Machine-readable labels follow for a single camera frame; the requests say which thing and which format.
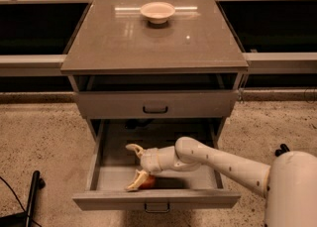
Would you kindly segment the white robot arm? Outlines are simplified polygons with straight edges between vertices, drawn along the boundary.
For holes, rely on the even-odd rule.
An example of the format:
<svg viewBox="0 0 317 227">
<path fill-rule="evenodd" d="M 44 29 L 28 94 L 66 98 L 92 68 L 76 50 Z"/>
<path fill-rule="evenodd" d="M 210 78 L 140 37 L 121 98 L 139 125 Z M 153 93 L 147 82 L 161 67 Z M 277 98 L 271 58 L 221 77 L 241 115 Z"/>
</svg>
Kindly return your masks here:
<svg viewBox="0 0 317 227">
<path fill-rule="evenodd" d="M 127 186 L 138 189 L 164 170 L 190 171 L 208 166 L 265 199 L 264 227 L 317 227 L 317 157 L 280 147 L 271 165 L 210 148 L 190 137 L 173 146 L 144 149 L 129 144 L 141 169 Z"/>
</svg>

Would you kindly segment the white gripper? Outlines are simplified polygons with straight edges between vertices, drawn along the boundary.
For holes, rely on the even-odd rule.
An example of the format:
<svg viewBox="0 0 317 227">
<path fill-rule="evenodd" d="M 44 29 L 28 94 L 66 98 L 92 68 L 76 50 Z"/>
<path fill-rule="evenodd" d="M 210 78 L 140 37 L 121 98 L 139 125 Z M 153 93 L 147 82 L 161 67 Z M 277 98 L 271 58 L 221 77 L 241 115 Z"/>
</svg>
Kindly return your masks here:
<svg viewBox="0 0 317 227">
<path fill-rule="evenodd" d="M 141 159 L 140 164 L 144 170 L 136 170 L 133 180 L 125 187 L 125 190 L 136 191 L 139 188 L 145 187 L 149 184 L 149 173 L 161 172 L 159 164 L 159 149 L 151 148 L 145 150 L 137 144 L 128 144 L 126 149 L 133 151 L 136 156 Z"/>
</svg>

